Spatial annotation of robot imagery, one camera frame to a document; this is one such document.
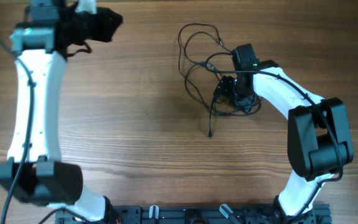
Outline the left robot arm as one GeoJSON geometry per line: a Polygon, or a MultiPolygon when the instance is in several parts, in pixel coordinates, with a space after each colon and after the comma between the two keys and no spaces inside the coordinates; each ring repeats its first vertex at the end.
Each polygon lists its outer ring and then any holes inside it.
{"type": "Polygon", "coordinates": [[[33,0],[25,8],[7,47],[18,94],[13,139],[6,162],[0,162],[0,186],[7,190],[2,221],[16,199],[50,208],[58,223],[122,223],[109,199],[84,185],[81,168],[62,161],[58,138],[69,46],[89,54],[89,40],[110,42],[122,22],[120,14],[95,1],[33,0]]]}

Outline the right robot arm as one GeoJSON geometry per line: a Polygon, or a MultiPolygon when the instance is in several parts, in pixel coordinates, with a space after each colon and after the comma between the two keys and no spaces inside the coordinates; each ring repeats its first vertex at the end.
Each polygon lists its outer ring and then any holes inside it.
{"type": "Polygon", "coordinates": [[[222,71],[214,98],[225,96],[234,108],[250,113],[259,97],[288,121],[287,155],[292,168],[286,187],[275,198],[273,217],[281,223],[303,221],[328,182],[343,177],[354,159],[345,104],[306,90],[273,60],[260,61],[251,44],[228,51],[234,70],[222,71]]]}

